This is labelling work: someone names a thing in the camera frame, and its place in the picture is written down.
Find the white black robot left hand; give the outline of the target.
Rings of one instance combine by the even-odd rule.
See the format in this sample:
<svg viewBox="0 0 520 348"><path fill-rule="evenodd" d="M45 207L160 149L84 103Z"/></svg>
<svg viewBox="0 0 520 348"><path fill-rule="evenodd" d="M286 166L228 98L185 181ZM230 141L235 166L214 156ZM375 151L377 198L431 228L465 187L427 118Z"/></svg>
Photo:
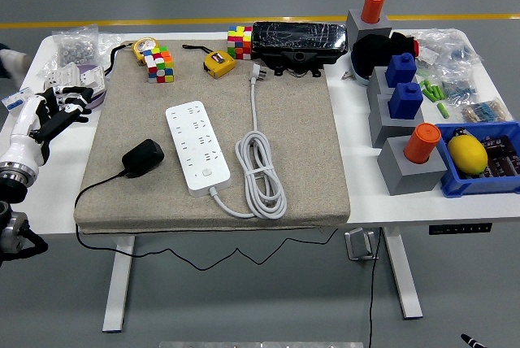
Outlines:
<svg viewBox="0 0 520 348"><path fill-rule="evenodd" d="M38 172L49 158L50 142L76 121L87 122L93 89L78 86L48 88L24 104L1 157L1 168Z"/></svg>

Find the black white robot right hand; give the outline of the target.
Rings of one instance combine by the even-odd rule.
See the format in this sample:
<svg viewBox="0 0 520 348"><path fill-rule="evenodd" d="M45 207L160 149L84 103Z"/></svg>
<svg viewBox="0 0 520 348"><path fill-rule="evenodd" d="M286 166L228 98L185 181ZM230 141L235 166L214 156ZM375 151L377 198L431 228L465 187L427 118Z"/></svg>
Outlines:
<svg viewBox="0 0 520 348"><path fill-rule="evenodd" d="M467 334L462 333L461 339L470 347L470 348L487 348L484 344L475 340L474 338L468 336Z"/></svg>

